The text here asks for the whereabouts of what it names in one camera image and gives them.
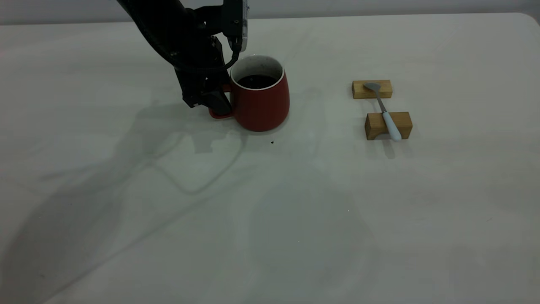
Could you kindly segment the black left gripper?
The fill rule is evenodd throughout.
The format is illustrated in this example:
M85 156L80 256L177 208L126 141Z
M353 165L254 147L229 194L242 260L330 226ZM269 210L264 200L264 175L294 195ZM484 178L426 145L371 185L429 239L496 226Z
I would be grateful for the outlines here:
M191 73L175 68L181 86L182 99L190 108L206 106L210 116L232 116L232 106L226 93L231 92L227 70L216 73Z

